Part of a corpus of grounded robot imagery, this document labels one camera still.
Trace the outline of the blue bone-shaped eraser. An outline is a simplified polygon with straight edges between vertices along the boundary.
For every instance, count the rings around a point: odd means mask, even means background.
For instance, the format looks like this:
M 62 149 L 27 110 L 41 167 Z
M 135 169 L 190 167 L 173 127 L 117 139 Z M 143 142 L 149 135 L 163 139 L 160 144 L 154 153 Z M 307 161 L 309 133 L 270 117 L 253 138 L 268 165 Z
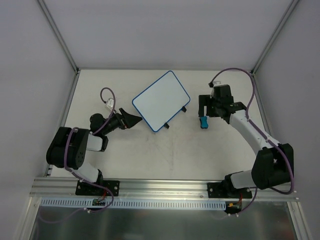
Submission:
M 208 124 L 207 116 L 201 116 L 201 117 L 199 117 L 199 120 L 200 120 L 200 128 L 201 129 L 208 129 L 209 124 Z

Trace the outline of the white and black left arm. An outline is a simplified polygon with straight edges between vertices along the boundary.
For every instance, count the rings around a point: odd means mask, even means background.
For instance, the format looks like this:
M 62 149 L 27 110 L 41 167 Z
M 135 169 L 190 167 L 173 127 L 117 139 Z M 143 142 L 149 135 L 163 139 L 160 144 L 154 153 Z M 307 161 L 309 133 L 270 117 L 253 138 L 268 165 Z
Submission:
M 93 114 L 89 119 L 89 129 L 60 127 L 46 152 L 46 161 L 49 165 L 65 169 L 85 182 L 93 195 L 99 195 L 105 188 L 103 174 L 86 160 L 86 153 L 104 152 L 109 143 L 107 134 L 116 129 L 130 129 L 142 120 L 142 117 L 120 108 L 109 118 L 100 113 Z

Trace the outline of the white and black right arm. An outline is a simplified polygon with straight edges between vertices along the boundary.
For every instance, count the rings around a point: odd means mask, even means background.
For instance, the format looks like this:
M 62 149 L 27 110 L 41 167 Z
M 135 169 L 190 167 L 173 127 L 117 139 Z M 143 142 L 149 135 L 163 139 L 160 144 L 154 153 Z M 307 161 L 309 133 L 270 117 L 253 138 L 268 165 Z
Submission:
M 250 170 L 230 173 L 213 187 L 217 195 L 229 198 L 240 196 L 250 188 L 271 189 L 280 194 L 294 190 L 294 150 L 288 143 L 282 144 L 249 117 L 249 107 L 235 102 L 229 85 L 215 86 L 211 94 L 198 97 L 200 127 L 208 128 L 207 118 L 221 118 L 237 130 L 255 154 Z

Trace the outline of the blue-framed whiteboard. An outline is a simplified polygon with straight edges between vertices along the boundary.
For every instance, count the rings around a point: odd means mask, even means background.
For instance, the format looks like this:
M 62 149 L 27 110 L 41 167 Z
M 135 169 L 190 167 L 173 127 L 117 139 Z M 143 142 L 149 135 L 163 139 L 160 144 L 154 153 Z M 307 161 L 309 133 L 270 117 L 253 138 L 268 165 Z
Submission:
M 169 70 L 132 100 L 133 107 L 157 133 L 189 104 L 190 95 L 176 74 Z

